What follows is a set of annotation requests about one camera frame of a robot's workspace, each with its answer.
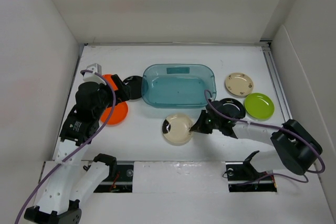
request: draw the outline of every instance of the black mount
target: black mount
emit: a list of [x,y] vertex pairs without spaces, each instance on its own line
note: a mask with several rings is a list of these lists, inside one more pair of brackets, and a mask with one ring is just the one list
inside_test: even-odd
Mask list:
[[[283,128],[301,136],[312,146],[319,155],[322,154],[322,147],[296,120],[290,119],[283,124]],[[277,151],[283,165],[292,173],[303,175],[316,161],[317,157],[313,151],[300,140],[294,139],[283,131],[274,132],[271,141]]]
[[78,224],[82,216],[79,208],[79,201],[69,201],[68,211],[57,215],[52,211],[51,214],[39,211],[40,207],[29,207],[26,209],[24,218],[37,224]]

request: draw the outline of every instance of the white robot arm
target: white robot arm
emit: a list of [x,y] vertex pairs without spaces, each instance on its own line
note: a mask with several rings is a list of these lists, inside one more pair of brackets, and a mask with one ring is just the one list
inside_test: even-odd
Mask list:
[[[99,127],[104,110],[112,106],[113,95],[109,86],[94,72],[98,64],[88,66],[76,93],[76,105],[65,120],[61,132],[55,163],[60,167],[50,176],[46,189],[36,206],[26,209],[24,218],[38,224],[77,224],[81,217],[80,206],[85,203],[97,186],[106,178],[113,178],[117,169],[115,157],[99,154],[83,178],[74,185],[80,162],[89,148],[85,142]],[[117,75],[112,76],[118,90],[115,104],[129,100],[130,93]],[[72,157],[69,154],[78,150]]]

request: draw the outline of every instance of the cable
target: cable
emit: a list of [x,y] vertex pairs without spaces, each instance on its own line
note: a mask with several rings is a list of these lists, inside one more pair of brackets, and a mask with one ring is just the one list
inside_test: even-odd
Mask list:
[[115,185],[117,179],[119,178],[119,176],[120,176],[120,172],[117,173],[116,178],[114,179],[114,181],[113,181],[113,183],[112,183],[112,185],[111,185],[109,191],[112,191],[112,189],[114,188],[114,185]]
[[[114,111],[114,107],[116,106],[116,93],[112,87],[112,85],[110,84],[110,82],[105,79],[101,74],[93,72],[91,70],[82,70],[80,73],[94,73],[96,76],[100,77],[111,89],[112,91],[112,95],[113,95],[113,102],[112,102],[112,109],[111,112],[109,113],[109,116],[107,117],[107,119],[105,120],[105,122],[99,127],[99,129],[97,129],[97,131],[89,138],[87,139],[80,147],[78,147],[77,149],[75,149],[73,152],[71,152],[66,158],[64,158],[62,160],[62,162],[66,162],[68,159],[70,159],[72,156],[74,156],[77,152],[79,152],[81,149],[83,149],[84,146],[86,146],[87,144],[89,144],[93,138],[95,136],[98,135],[99,132],[101,132],[101,130],[106,126],[107,122],[110,120],[113,111]],[[29,197],[27,198],[27,200],[25,201],[25,203],[23,204],[23,206],[21,207],[14,224],[18,224],[21,218],[21,215],[23,214],[24,210],[26,209],[27,205],[29,204],[29,202],[31,201],[31,199],[33,198],[33,196],[37,193],[37,191],[39,190],[39,188],[41,187],[41,185],[61,166],[61,164],[57,164],[41,181],[40,183],[38,183],[38,185],[36,186],[36,188],[33,190],[33,192],[29,195]]]
[[293,178],[293,177],[290,177],[290,176],[287,176],[285,174],[281,174],[281,173],[268,173],[264,176],[261,176],[260,178],[257,178],[256,180],[252,180],[252,181],[248,181],[248,182],[244,182],[244,183],[240,183],[240,184],[237,184],[237,186],[245,186],[245,185],[250,185],[250,184],[253,184],[255,182],[259,182],[261,181],[262,179],[264,178],[267,178],[267,177],[270,177],[270,176],[281,176],[281,177],[284,177],[284,178],[289,178],[291,180],[294,180],[294,181],[297,181],[297,182],[300,182],[300,183],[308,183],[309,182],[309,179],[306,175],[303,175],[303,177],[306,179],[306,180],[299,180],[297,178]]
[[316,158],[319,160],[319,162],[321,163],[321,169],[320,170],[307,170],[307,172],[309,173],[315,173],[315,174],[320,174],[323,173],[326,169],[326,165],[323,161],[323,159],[321,158],[320,154],[314,149],[314,147],[312,147],[306,140],[304,140],[301,136],[299,136],[298,134],[285,129],[283,127],[279,127],[279,126],[275,126],[275,125],[269,125],[269,124],[263,124],[263,123],[256,123],[256,122],[248,122],[246,120],[242,120],[242,119],[237,119],[237,118],[230,118],[229,116],[226,116],[222,113],[220,113],[218,110],[215,109],[215,107],[213,107],[213,105],[211,104],[210,100],[207,97],[207,93],[210,94],[211,96],[211,92],[209,90],[204,90],[204,95],[205,95],[205,99],[208,103],[208,105],[210,106],[210,108],[218,115],[220,115],[221,117],[224,117],[225,119],[231,120],[231,121],[235,121],[235,122],[242,122],[242,123],[246,123],[246,124],[252,124],[255,126],[259,126],[259,127],[266,127],[266,128],[270,128],[270,129],[276,129],[276,130],[280,130],[282,132],[288,133],[290,135],[292,135],[293,137],[297,138],[298,140],[300,140],[303,144],[305,144],[308,148],[310,148],[310,150],[314,153],[314,155],[316,156]]

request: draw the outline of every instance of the white wall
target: white wall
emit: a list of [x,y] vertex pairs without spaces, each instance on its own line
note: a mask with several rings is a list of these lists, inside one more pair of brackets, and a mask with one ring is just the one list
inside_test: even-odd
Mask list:
[[271,19],[269,20],[262,39],[272,40],[278,31],[279,27],[284,23],[289,14],[295,0],[279,0],[277,7],[273,11]]
[[51,0],[0,0],[0,162],[51,158],[77,58]]
[[291,112],[320,142],[321,174],[336,217],[336,0],[296,0],[272,43]]
[[[53,0],[79,42],[258,42],[279,0]],[[278,6],[265,36],[286,13]]]

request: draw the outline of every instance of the green plate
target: green plate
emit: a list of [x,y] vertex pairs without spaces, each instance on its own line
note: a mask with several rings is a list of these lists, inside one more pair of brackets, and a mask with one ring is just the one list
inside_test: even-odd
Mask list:
[[249,94],[244,102],[247,113],[256,119],[269,119],[274,113],[274,104],[265,94]]

